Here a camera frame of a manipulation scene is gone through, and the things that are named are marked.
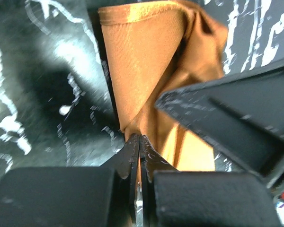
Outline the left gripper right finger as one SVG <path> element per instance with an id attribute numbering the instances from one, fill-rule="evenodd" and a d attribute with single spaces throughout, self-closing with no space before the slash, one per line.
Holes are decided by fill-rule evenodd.
<path id="1" fill-rule="evenodd" d="M 139 157 L 142 182 L 143 225 L 145 227 L 156 227 L 154 174 L 157 171 L 178 172 L 178 170 L 153 148 L 145 135 L 140 136 Z"/>

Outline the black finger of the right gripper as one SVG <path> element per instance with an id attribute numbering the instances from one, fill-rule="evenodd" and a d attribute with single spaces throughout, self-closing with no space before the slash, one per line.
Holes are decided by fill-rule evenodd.
<path id="1" fill-rule="evenodd" d="M 164 92 L 155 105 L 268 188 L 284 187 L 284 59 Z"/>

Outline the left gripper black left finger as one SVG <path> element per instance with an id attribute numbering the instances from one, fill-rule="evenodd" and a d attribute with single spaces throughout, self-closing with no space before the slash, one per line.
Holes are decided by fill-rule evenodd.
<path id="1" fill-rule="evenodd" d="M 139 146 L 140 136 L 132 134 L 123 148 L 104 163 L 104 167 L 115 170 L 110 227 L 131 227 L 136 223 Z"/>

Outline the orange cloth napkin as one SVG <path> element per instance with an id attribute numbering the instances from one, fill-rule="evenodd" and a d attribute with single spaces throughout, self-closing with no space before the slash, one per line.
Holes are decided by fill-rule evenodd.
<path id="1" fill-rule="evenodd" d="M 187 0 L 98 10 L 120 129 L 146 135 L 180 171 L 213 171 L 213 148 L 155 108 L 165 91 L 224 75 L 226 26 Z"/>

